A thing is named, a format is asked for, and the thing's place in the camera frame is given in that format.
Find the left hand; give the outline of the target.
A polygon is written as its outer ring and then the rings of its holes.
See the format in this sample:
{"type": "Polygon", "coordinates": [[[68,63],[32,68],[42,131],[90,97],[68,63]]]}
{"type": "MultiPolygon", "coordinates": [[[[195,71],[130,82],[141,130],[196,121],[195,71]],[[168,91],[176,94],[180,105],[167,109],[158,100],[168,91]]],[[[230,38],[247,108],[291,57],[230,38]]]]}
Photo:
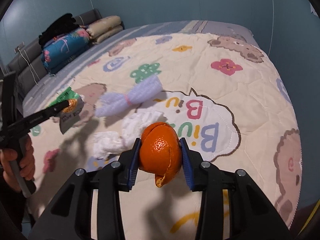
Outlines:
{"type": "Polygon", "coordinates": [[[30,197],[36,190],[34,149],[29,135],[21,138],[14,149],[1,150],[1,165],[5,182],[16,192],[30,197]]]}

